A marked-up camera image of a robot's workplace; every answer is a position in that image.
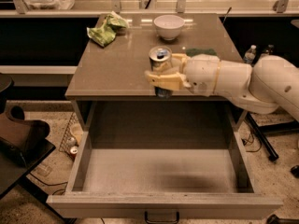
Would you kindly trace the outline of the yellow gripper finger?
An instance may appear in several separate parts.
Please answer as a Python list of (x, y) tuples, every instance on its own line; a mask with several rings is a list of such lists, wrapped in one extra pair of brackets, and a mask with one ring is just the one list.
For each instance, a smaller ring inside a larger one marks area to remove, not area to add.
[(179, 91), (183, 88), (188, 89), (191, 86), (186, 76), (179, 72), (170, 75), (161, 75), (146, 71), (145, 78), (152, 86), (170, 91)]
[(172, 54), (172, 66), (177, 67), (179, 72), (182, 73), (187, 64), (187, 61), (191, 57), (184, 53), (173, 53)]

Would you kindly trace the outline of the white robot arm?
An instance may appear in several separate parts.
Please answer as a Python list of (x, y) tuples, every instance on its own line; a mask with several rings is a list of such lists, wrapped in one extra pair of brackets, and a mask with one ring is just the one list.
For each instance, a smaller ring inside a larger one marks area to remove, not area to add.
[(213, 55), (177, 54), (171, 63), (147, 71), (145, 77), (155, 87), (224, 97), (253, 113), (270, 114), (281, 107), (299, 120), (299, 69), (275, 55), (250, 65)]

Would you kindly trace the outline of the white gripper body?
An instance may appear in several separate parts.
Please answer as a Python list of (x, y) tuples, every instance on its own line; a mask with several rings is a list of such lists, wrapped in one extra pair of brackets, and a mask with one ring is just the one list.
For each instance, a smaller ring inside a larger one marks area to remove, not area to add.
[(184, 75), (195, 95), (210, 96), (213, 93), (220, 64), (217, 56), (200, 54), (191, 57), (184, 67)]

